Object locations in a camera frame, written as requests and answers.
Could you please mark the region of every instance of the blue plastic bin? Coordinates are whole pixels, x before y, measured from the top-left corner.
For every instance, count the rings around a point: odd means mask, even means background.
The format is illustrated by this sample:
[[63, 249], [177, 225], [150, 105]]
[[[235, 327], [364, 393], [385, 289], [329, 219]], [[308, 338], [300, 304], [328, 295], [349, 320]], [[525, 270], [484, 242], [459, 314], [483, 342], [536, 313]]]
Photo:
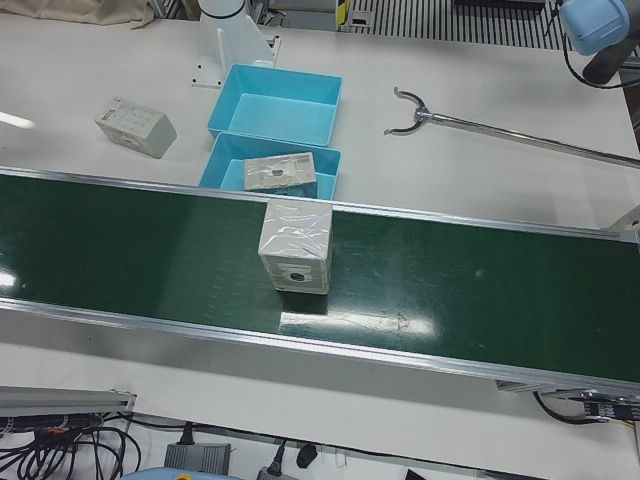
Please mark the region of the blue plastic bin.
[[342, 79], [233, 65], [209, 119], [209, 131], [327, 146]]
[[317, 198], [332, 200], [340, 167], [339, 151], [232, 133], [220, 133], [216, 138], [200, 186], [244, 191], [246, 159], [304, 152], [313, 153], [313, 164], [318, 179]]

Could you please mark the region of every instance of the metal rod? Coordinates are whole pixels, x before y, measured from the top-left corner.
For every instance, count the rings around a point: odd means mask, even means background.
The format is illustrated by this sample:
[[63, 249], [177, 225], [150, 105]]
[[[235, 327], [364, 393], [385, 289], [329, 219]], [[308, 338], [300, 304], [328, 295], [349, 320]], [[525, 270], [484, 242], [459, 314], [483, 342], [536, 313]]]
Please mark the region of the metal rod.
[[463, 120], [461, 118], [450, 117], [448, 115], [442, 115], [440, 113], [433, 113], [429, 111], [422, 99], [416, 94], [407, 92], [405, 90], [399, 90], [398, 87], [395, 87], [393, 89], [393, 93], [398, 98], [412, 101], [413, 103], [418, 105], [418, 108], [416, 108], [414, 114], [415, 123], [412, 126], [408, 128], [391, 128], [384, 131], [385, 135], [411, 135], [425, 123], [433, 122], [445, 125], [447, 127], [458, 128], [460, 130], [482, 133], [484, 135], [511, 140], [518, 143], [524, 143], [526, 145], [547, 148], [556, 152], [578, 155], [580, 157], [585, 157], [600, 162], [622, 165], [624, 167], [640, 168], [640, 159], [637, 158], [625, 157], [623, 155], [616, 155], [614, 153], [600, 152], [598, 150], [591, 150], [590, 148], [578, 147], [577, 145], [572, 145], [570, 143], [551, 140], [550, 138], [528, 135], [516, 130], [507, 130], [506, 128], [492, 127], [491, 125], [485, 125], [484, 123], [470, 122], [469, 120]]
[[613, 163], [615, 165], [622, 165], [625, 167], [640, 168], [640, 160], [632, 157], [625, 157], [622, 155], [616, 155], [613, 153], [600, 152], [598, 150], [591, 150], [589, 148], [578, 147], [570, 143], [563, 143], [557, 140], [551, 140], [549, 138], [536, 137], [534, 135], [528, 135], [526, 133], [517, 132], [515, 130], [507, 130], [505, 128], [492, 127], [490, 125], [484, 125], [482, 123], [470, 122], [468, 120], [462, 120], [460, 118], [449, 117], [448, 115], [441, 115], [439, 113], [431, 113], [428, 111], [422, 111], [422, 109], [416, 110], [416, 119], [420, 119], [423, 122], [431, 121], [440, 123], [449, 127], [459, 128], [461, 130], [467, 130], [475, 133], [482, 133], [498, 138], [504, 138], [527, 145], [533, 145], [537, 147], [543, 147], [550, 150], [555, 150], [562, 153], [570, 153], [579, 155], [592, 160], [598, 160], [606, 163]]

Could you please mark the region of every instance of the table surface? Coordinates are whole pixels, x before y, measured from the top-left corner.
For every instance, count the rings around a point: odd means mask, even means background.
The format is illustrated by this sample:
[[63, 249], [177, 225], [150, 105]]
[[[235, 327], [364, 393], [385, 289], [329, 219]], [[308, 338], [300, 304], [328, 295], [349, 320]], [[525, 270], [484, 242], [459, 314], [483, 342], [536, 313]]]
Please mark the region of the table surface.
[[[0, 17], [12, 45], [0, 61], [0, 111], [35, 130], [0, 125], [0, 164], [197, 185], [213, 143], [218, 91], [192, 88], [197, 28], [142, 30]], [[640, 170], [597, 163], [438, 125], [383, 136], [432, 111], [638, 156], [620, 91], [577, 83], [558, 52], [284, 30], [278, 66], [340, 75], [331, 146], [343, 160], [336, 200], [477, 218], [606, 227], [640, 204]], [[584, 59], [573, 56], [576, 65]], [[112, 96], [167, 113], [178, 140], [160, 159], [110, 143], [93, 123]]]
[[[344, 155], [337, 199], [588, 227], [640, 203], [640, 176], [630, 169], [437, 126], [412, 137], [381, 135], [411, 119], [413, 106], [393, 97], [397, 84], [425, 99], [437, 92], [428, 102], [435, 111], [637, 155], [621, 92], [576, 84], [557, 52], [281, 34], [279, 66], [345, 79], [332, 142]], [[0, 59], [0, 110], [37, 125], [0, 125], [0, 164], [198, 182], [217, 94], [189, 86], [194, 24], [130, 31], [0, 16], [0, 38], [11, 45]], [[179, 138], [163, 159], [115, 146], [93, 124], [114, 95], [168, 114]], [[555, 423], [529, 396], [497, 392], [485, 380], [52, 326], [18, 313], [3, 313], [2, 322], [3, 384], [119, 388], [138, 393], [138, 408], [149, 413], [558, 480], [639, 471], [630, 430]], [[10, 368], [16, 359], [20, 368]]]

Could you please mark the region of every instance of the white box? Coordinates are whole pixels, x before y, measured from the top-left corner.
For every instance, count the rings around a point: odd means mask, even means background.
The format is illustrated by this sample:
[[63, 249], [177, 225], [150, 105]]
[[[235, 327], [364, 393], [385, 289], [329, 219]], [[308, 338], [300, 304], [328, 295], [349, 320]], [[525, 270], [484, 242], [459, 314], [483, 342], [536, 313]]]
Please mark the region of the white box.
[[318, 182], [313, 154], [305, 152], [246, 159], [244, 189], [249, 192], [316, 198]]
[[276, 290], [329, 293], [331, 213], [327, 203], [269, 201], [258, 254]]
[[120, 97], [111, 99], [96, 123], [112, 142], [155, 158], [162, 157], [178, 136], [164, 113]]

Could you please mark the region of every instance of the cable bundle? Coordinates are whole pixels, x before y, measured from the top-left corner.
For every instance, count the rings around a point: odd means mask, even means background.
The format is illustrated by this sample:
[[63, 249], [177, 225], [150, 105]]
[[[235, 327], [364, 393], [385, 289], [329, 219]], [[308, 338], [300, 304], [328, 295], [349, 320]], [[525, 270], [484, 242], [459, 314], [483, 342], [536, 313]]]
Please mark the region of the cable bundle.
[[[118, 435], [119, 448], [115, 448], [100, 441], [100, 434], [112, 432]], [[99, 450], [111, 453], [115, 458], [115, 466], [109, 480], [115, 480], [124, 475], [123, 462], [127, 452], [127, 440], [133, 444], [138, 456], [136, 469], [140, 468], [142, 453], [138, 442], [124, 430], [115, 427], [86, 427], [68, 430], [46, 429], [34, 433], [32, 442], [15, 448], [0, 449], [0, 475], [12, 466], [16, 468], [18, 480], [44, 480], [51, 478], [62, 465], [65, 458], [70, 456], [67, 479], [71, 478], [75, 465], [76, 454], [82, 445], [92, 446], [96, 459], [96, 480], [105, 480], [102, 465], [99, 460]]]

